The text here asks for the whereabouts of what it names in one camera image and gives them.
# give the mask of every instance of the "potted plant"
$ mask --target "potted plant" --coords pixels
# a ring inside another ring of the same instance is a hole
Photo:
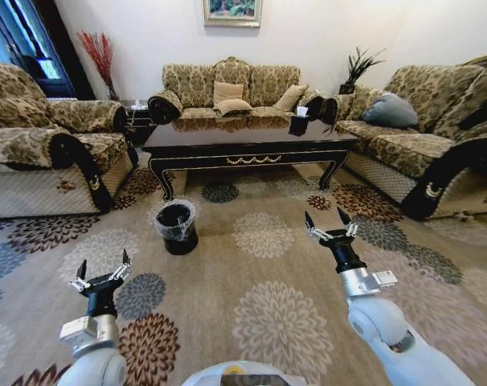
[[[347,61],[347,68],[349,69],[349,78],[347,78],[344,84],[340,84],[341,94],[352,94],[354,92],[354,86],[356,80],[368,70],[369,67],[384,62],[384,60],[376,60],[375,58],[385,50],[366,56],[367,51],[361,52],[356,47],[356,55],[349,55]]]

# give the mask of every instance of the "beige pillow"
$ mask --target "beige pillow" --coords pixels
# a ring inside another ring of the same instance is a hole
[[[217,105],[219,102],[226,99],[242,99],[244,94],[243,84],[230,84],[215,82],[215,90],[213,92],[213,105]]]
[[[226,115],[249,115],[252,113],[253,108],[243,99],[226,99],[217,103],[214,107],[215,110],[220,111],[222,116]]]
[[[292,111],[307,89],[308,86],[291,85],[274,107],[282,111]]]

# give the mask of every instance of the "painting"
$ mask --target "painting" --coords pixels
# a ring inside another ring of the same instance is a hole
[[[203,0],[204,25],[259,27],[262,0]]]

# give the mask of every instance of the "vase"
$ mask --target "vase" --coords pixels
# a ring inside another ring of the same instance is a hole
[[[115,91],[115,88],[113,87],[113,83],[106,84],[106,87],[108,87],[108,98],[111,101],[119,101],[120,98],[117,95],[117,92]]]
[[[340,84],[339,94],[352,94],[354,92],[354,84]]]

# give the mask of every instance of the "carpet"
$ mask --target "carpet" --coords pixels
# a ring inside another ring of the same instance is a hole
[[[308,382],[388,384],[350,329],[330,251],[305,235],[304,211],[340,228],[337,206],[360,223],[354,249],[370,271],[391,269],[383,291],[432,345],[487,385],[487,215],[415,222],[340,170],[317,189],[318,165],[175,172],[177,195],[198,208],[197,248],[165,251],[152,218],[162,192],[141,154],[102,216],[0,221],[0,385],[54,384],[72,361],[61,326],[86,311],[68,286],[133,258],[115,301],[127,385],[180,385],[215,363],[270,363]]]

